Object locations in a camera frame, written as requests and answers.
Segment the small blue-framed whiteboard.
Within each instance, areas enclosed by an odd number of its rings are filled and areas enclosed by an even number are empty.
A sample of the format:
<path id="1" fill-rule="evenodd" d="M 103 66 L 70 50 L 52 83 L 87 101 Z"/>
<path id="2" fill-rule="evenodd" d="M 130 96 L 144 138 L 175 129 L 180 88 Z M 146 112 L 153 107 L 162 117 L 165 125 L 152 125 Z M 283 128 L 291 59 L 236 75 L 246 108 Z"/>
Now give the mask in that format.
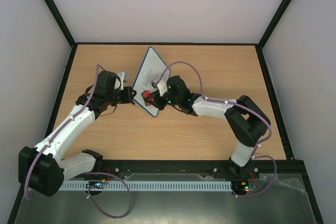
<path id="1" fill-rule="evenodd" d="M 152 81 L 163 79 L 167 83 L 170 73 L 166 63 L 159 54 L 153 47 L 149 47 L 141 63 L 132 89 L 137 92 L 133 100 L 154 118 L 157 117 L 159 110 L 153 106 L 145 106 L 141 93 L 145 90 L 149 90 L 150 92 L 158 91 L 158 89 L 152 87 Z"/>

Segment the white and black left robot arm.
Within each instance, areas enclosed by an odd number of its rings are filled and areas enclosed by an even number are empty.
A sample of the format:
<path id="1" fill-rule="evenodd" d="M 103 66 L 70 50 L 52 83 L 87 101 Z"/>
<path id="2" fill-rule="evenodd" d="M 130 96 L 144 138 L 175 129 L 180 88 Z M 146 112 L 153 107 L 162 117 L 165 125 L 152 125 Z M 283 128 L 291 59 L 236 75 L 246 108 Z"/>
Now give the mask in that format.
<path id="1" fill-rule="evenodd" d="M 24 196 L 35 190 L 54 195 L 63 182 L 87 172 L 102 169 L 103 156 L 92 150 L 64 158 L 64 154 L 83 130 L 109 106 L 131 103 L 136 91 L 125 86 L 128 74 L 103 70 L 95 82 L 78 97 L 74 107 L 60 125 L 33 148 L 25 146 L 18 155 L 18 180 L 24 185 Z"/>

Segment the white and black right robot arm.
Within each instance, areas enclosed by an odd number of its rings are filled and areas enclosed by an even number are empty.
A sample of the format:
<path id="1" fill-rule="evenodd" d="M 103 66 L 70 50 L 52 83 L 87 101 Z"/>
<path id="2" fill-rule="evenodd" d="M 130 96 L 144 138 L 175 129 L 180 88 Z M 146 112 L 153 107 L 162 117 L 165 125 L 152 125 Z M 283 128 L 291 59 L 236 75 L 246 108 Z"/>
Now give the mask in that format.
<path id="1" fill-rule="evenodd" d="M 154 84 L 154 90 L 141 93 L 146 106 L 163 110 L 167 105 L 192 116 L 211 116 L 225 119 L 238 140 L 229 159 L 229 172 L 239 178 L 247 172 L 247 164 L 254 157 L 260 143 L 272 135 L 271 122 L 254 101 L 242 95 L 236 100 L 207 98 L 192 93 L 180 76 Z"/>

